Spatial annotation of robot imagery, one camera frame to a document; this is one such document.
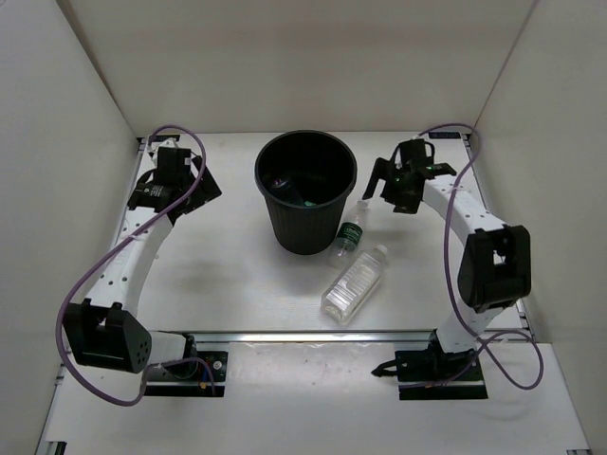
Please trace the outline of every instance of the green label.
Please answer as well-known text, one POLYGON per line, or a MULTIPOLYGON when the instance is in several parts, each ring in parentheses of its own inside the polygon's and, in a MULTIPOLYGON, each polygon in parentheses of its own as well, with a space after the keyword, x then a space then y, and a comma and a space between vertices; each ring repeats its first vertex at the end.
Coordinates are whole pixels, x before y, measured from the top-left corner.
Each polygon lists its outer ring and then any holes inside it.
POLYGON ((343 223, 338 232, 338 237, 348 239, 353 242, 354 245, 358 245, 360 237, 362 237, 362 228, 354 223, 343 223))

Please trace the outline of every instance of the white table surface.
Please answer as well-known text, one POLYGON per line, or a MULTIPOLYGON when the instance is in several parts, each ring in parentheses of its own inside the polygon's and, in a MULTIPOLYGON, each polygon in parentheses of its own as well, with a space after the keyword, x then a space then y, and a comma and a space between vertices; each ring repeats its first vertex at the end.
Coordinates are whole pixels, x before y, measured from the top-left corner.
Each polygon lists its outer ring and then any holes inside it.
MULTIPOLYGON (((357 185, 351 207, 366 188, 375 159, 389 157, 413 133, 336 133, 356 156, 357 185)), ((256 156, 276 134, 200 135, 208 165, 223 195, 176 222, 159 251, 141 294, 138 318, 149 330, 256 332, 332 331, 341 328, 320 312, 321 294, 338 272, 326 251, 298 256, 274 237, 264 197, 255 186, 256 156)), ((193 147, 182 136, 179 144, 193 147)), ((436 159, 461 170, 468 160, 461 139, 435 140, 436 159)), ((143 157, 140 172, 152 167, 143 157)), ((478 194, 470 173, 465 185, 478 194)), ((422 204, 417 215, 392 213, 376 197, 362 248, 389 248, 390 265, 377 291, 346 330, 431 330, 449 315, 442 265, 444 222, 422 204)), ((452 236, 457 275, 462 247, 452 236)), ((490 328, 521 327, 516 308, 490 328)))
MULTIPOLYGON (((210 455, 565 455, 584 439, 552 347, 534 391, 509 385, 481 355, 489 399, 398 401, 393 378, 369 374, 394 358, 391 343, 230 345, 224 398, 144 397, 134 408, 102 402, 67 376, 48 441, 72 454, 210 455)), ((529 384, 533 348, 499 344, 495 354, 529 384)), ((83 369, 104 390, 132 397, 138 377, 83 369)))

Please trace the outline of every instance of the black trash can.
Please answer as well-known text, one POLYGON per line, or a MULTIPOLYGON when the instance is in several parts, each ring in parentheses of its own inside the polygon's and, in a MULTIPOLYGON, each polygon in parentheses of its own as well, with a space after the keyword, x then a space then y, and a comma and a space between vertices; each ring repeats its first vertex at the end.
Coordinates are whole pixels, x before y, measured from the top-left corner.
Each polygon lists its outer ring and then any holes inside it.
POLYGON ((339 139, 293 131, 272 139, 255 162, 278 242, 297 254, 331 245, 345 201, 357 182, 357 161, 339 139))

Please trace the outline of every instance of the plastic water bottle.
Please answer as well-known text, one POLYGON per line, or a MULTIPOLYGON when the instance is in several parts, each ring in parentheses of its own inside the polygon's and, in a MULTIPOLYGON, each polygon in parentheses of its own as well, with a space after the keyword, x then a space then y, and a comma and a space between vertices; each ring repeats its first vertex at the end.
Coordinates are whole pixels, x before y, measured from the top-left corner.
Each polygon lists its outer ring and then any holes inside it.
POLYGON ((321 310, 340 324, 347 324, 379 281, 387 255, 384 245, 361 251, 322 294, 321 310))
POLYGON ((329 263, 343 269, 354 258, 367 226, 369 201, 358 200, 345 215, 338 235, 329 250, 329 263))

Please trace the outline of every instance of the black mount bracket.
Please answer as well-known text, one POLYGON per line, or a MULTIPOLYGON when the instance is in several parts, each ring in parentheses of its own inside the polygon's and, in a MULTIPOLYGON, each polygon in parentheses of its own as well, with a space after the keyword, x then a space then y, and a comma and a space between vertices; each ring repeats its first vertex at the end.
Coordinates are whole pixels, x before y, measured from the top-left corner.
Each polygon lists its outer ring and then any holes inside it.
POLYGON ((477 230, 468 236, 457 275, 462 300, 476 313, 507 308, 531 292, 531 246, 523 226, 477 230), (496 264, 494 256, 503 261, 496 264))
POLYGON ((110 308, 69 303, 64 328, 76 362, 80 365, 139 373, 152 349, 149 332, 120 303, 110 308))

